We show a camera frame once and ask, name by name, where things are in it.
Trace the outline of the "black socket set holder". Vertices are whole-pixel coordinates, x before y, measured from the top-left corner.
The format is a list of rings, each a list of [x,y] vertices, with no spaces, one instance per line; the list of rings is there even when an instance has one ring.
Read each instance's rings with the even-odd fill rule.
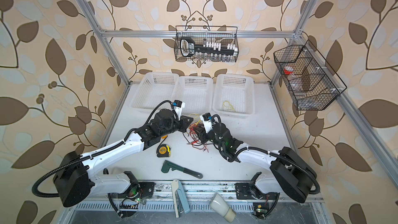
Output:
[[[228,43],[223,46],[222,43],[203,40],[195,41],[191,37],[182,37],[178,43],[177,50],[181,52],[183,57],[237,57],[239,49],[235,44]]]

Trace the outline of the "white plastic basket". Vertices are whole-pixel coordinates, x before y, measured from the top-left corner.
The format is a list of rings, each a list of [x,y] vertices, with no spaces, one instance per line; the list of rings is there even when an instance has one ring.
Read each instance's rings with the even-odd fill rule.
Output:
[[[172,100],[185,103],[182,115],[209,113],[212,105],[213,80],[207,77],[181,76]]]
[[[222,74],[217,77],[212,109],[219,115],[247,118],[255,113],[255,88],[251,77]]]
[[[130,106],[143,113],[151,112],[162,101],[172,99],[178,78],[173,73],[147,73],[135,91]]]

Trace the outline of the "green black pipe wrench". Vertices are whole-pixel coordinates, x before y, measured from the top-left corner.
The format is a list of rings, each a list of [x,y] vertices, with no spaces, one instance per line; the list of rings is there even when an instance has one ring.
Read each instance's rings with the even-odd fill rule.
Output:
[[[203,174],[201,174],[199,172],[184,168],[184,167],[179,166],[179,165],[177,165],[177,164],[175,164],[173,162],[165,160],[163,165],[162,165],[161,172],[162,173],[168,173],[170,170],[172,170],[172,171],[177,170],[177,171],[180,171],[182,173],[191,175],[191,176],[193,176],[195,178],[198,178],[198,179],[202,179],[203,178]]]

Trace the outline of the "right white plastic basket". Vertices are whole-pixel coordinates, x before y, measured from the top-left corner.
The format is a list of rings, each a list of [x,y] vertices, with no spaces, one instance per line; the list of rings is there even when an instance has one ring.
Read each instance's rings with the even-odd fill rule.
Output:
[[[247,118],[255,113],[255,88],[251,77],[222,74],[217,77],[212,109],[219,115]]]

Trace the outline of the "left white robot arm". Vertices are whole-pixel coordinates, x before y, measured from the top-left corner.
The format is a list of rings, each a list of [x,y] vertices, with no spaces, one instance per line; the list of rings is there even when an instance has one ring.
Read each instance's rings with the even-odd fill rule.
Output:
[[[108,166],[159,144],[163,136],[186,132],[193,119],[182,115],[185,103],[179,100],[167,103],[170,109],[156,107],[141,127],[129,130],[119,142],[81,155],[75,151],[68,153],[58,168],[34,183],[33,195],[60,198],[63,206],[71,207],[89,196],[128,193],[135,183],[131,172],[106,174],[104,179],[97,175]]]

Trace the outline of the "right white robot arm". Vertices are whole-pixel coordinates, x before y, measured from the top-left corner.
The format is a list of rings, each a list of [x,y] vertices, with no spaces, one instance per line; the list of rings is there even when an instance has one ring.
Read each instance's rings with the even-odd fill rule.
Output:
[[[275,192],[284,192],[292,200],[304,203],[308,195],[320,193],[316,172],[291,148],[265,150],[250,146],[234,138],[219,115],[200,116],[202,124],[195,129],[199,140],[212,142],[229,163],[248,163],[270,171],[278,186]]]

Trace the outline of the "yellow black tape measure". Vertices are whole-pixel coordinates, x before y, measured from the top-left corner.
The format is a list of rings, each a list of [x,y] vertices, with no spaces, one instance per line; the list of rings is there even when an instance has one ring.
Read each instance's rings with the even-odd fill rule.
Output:
[[[171,155],[170,147],[166,144],[162,144],[157,148],[158,158],[168,158]]]

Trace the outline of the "middle white plastic basket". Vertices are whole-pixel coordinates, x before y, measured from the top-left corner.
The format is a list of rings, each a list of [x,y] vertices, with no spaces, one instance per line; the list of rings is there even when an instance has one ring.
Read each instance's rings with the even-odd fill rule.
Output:
[[[172,100],[185,103],[182,115],[209,113],[212,105],[213,80],[207,77],[181,76]]]

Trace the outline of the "left white plastic basket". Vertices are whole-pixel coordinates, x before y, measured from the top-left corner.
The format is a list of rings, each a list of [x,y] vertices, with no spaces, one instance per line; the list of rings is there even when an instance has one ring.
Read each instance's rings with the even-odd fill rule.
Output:
[[[178,78],[173,73],[147,73],[135,91],[130,106],[143,113],[151,112],[162,101],[172,99]]]

